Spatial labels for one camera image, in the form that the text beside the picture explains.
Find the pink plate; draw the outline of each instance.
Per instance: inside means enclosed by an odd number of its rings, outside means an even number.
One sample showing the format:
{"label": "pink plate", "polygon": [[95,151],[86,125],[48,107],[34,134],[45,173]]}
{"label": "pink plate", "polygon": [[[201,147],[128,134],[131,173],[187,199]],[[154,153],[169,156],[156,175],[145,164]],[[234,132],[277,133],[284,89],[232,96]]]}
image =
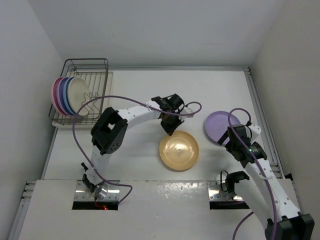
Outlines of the pink plate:
{"label": "pink plate", "polygon": [[51,102],[52,102],[53,107],[55,108],[55,110],[58,113],[67,116],[68,114],[63,109],[61,109],[61,107],[58,104],[58,100],[57,100],[57,87],[58,87],[58,85],[59,85],[59,83],[60,83],[60,81],[62,79],[63,79],[63,77],[58,77],[56,80],[54,80],[54,82],[52,84],[52,87],[51,87]]}

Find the wire dish rack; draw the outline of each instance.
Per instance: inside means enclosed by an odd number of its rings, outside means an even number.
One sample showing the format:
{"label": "wire dish rack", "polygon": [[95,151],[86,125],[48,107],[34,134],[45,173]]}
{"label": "wire dish rack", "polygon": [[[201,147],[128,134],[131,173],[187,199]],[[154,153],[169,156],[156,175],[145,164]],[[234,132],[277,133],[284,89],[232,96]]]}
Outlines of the wire dish rack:
{"label": "wire dish rack", "polygon": [[[86,103],[94,98],[104,96],[106,93],[107,81],[109,75],[109,65],[106,58],[74,58],[67,59],[64,62],[60,77],[79,77],[89,86],[90,94],[84,93]],[[105,102],[109,99],[99,99],[94,101],[91,106],[86,106],[88,111],[86,116],[76,118],[77,125],[94,125],[102,111]],[[56,127],[71,126],[74,116],[65,116],[56,111],[51,104],[49,118],[53,121],[52,125]]]}

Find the white plate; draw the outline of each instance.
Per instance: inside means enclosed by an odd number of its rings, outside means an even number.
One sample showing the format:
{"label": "white plate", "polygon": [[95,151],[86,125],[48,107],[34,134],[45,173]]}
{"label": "white plate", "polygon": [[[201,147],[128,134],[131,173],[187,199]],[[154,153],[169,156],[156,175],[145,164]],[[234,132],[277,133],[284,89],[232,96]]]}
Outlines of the white plate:
{"label": "white plate", "polygon": [[[79,108],[90,100],[90,90],[86,82],[80,77],[71,80],[68,86],[68,100],[71,108],[76,113]],[[85,106],[80,112],[80,116],[88,115],[92,102]]]}

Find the white wall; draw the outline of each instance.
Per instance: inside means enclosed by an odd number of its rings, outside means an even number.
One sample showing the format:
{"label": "white wall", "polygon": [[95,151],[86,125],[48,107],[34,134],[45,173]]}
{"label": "white wall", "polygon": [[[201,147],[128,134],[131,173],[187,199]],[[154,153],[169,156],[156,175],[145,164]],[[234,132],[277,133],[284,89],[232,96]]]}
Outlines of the white wall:
{"label": "white wall", "polygon": [[320,238],[320,1],[288,0],[258,58],[253,77],[285,171]]}
{"label": "white wall", "polygon": [[62,59],[251,65],[285,0],[28,0]]}
{"label": "white wall", "polygon": [[41,173],[53,128],[50,87],[63,63],[27,0],[0,3],[0,240],[27,180]]}

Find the plate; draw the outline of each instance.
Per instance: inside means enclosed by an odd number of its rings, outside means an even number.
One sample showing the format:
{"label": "plate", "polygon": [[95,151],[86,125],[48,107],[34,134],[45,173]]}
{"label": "plate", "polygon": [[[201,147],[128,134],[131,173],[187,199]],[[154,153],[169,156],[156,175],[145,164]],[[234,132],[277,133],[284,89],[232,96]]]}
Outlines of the plate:
{"label": "plate", "polygon": [[[79,108],[90,100],[90,90],[86,82],[80,77],[73,78],[67,89],[67,96],[70,103],[70,107],[76,113]],[[88,115],[92,102],[84,107],[80,112],[80,116]]]}
{"label": "plate", "polygon": [[[225,134],[229,127],[228,115],[229,112],[227,111],[215,111],[211,113],[204,122],[206,134],[218,146],[220,146],[218,144],[219,139]],[[239,119],[234,115],[231,115],[230,120],[232,125],[240,124]],[[224,147],[228,142],[229,138],[223,142],[222,146]]]}
{"label": "plate", "polygon": [[59,85],[59,82],[63,79],[63,77],[58,77],[56,80],[54,80],[52,87],[51,87],[51,102],[53,107],[55,108],[55,110],[62,115],[67,115],[67,113],[61,109],[61,107],[59,106],[58,103],[58,99],[57,99],[57,88]]}
{"label": "plate", "polygon": [[198,160],[199,146],[195,138],[185,131],[175,131],[160,142],[160,157],[165,165],[176,171],[190,169]]}
{"label": "plate", "polygon": [[68,79],[69,77],[64,77],[58,83],[58,87],[56,88],[56,99],[58,100],[58,105],[60,106],[60,108],[63,109],[67,113],[67,115],[71,116],[73,114],[68,110],[64,102],[64,85]]}
{"label": "plate", "polygon": [[62,92],[62,96],[63,96],[63,102],[64,102],[64,105],[66,106],[66,108],[68,109],[68,111],[70,113],[72,113],[72,115],[76,115],[76,113],[72,110],[71,106],[70,106],[70,103],[69,103],[69,99],[68,99],[68,86],[71,82],[71,80],[74,79],[74,77],[69,77],[64,86],[63,86],[63,92]]}

